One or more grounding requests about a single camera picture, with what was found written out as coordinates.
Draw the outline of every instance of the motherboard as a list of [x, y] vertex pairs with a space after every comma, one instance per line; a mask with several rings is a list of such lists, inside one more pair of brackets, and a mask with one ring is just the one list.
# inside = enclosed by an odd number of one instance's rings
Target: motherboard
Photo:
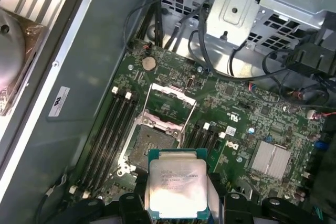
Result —
[[[77, 187], [106, 202], [133, 191], [152, 148], [206, 148], [209, 172], [261, 202], [304, 200], [298, 190], [323, 119], [255, 97], [201, 63], [134, 40], [103, 101], [77, 166]], [[277, 96], [257, 89], [264, 100]]]

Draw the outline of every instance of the chip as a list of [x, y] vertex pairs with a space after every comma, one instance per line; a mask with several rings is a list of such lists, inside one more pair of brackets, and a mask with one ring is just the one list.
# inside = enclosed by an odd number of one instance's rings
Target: chip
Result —
[[129, 155], [129, 161], [142, 170], [148, 170], [148, 151], [150, 149], [170, 149], [177, 143], [174, 137], [145, 125], [140, 126], [136, 139], [135, 146]]
[[268, 114], [270, 113], [271, 108], [268, 106], [263, 106], [263, 108], [261, 109], [260, 114], [268, 116]]
[[235, 89], [233, 87], [227, 86], [224, 93], [227, 95], [233, 95], [234, 92], [235, 92]]

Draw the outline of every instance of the green circuit board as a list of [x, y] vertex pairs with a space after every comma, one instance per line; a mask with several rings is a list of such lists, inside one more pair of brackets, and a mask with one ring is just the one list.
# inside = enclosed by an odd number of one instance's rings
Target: green circuit board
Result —
[[[153, 46], [150, 54], [156, 61], [155, 69], [145, 71], [142, 64], [146, 57], [144, 45], [145, 42], [140, 40], [133, 42], [134, 50], [124, 56], [112, 84], [112, 87], [137, 94], [139, 102], [135, 115], [142, 112], [152, 83], [182, 90], [197, 102], [186, 126], [186, 139], [200, 120], [226, 133], [224, 138], [216, 139], [208, 156], [210, 172], [219, 173], [223, 184], [230, 190], [235, 189], [235, 182], [240, 179], [251, 184], [260, 193], [260, 199], [277, 196], [298, 204], [294, 197], [295, 191], [313, 150], [313, 144], [307, 136], [318, 133], [323, 121], [309, 121], [304, 109], [292, 108], [288, 112], [291, 105], [286, 103], [269, 104], [260, 101], [248, 91], [247, 83], [227, 82], [206, 71], [199, 72], [197, 67], [200, 65], [197, 62], [159, 47]], [[267, 91], [258, 89], [258, 93], [269, 101], [277, 100], [274, 94]], [[108, 102], [109, 97], [104, 101], [102, 111]], [[146, 106], [161, 120], [175, 124], [184, 123], [191, 108], [191, 105], [179, 99], [158, 92], [151, 92]], [[251, 169], [250, 162], [260, 141], [278, 145], [290, 152], [281, 179]], [[112, 199], [113, 194], [131, 191], [134, 186], [134, 176], [125, 174], [114, 177], [106, 184], [104, 191], [106, 197]]]

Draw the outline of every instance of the label sticker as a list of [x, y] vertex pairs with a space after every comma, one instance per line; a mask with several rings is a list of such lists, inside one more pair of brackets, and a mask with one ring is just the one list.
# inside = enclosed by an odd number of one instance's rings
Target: label sticker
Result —
[[230, 136], [234, 136], [235, 134], [236, 134], [236, 128], [233, 128], [233, 127], [231, 127], [231, 126], [228, 126], [227, 128], [226, 128], [226, 131], [225, 131], [225, 133], [226, 134], [228, 134], [228, 135], [230, 135]]
[[50, 118], [56, 118], [58, 117], [59, 113], [61, 112], [61, 109], [63, 107], [63, 104], [65, 102], [65, 99], [68, 96], [70, 88], [67, 87], [61, 87], [58, 91], [58, 94], [55, 98], [54, 103], [52, 104], [52, 108], [49, 112]]

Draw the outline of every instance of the heatsink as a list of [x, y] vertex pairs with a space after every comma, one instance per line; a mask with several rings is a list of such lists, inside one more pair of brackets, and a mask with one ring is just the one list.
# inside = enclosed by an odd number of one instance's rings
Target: heatsink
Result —
[[250, 168], [281, 180], [289, 162], [290, 152], [264, 141], [257, 143]]

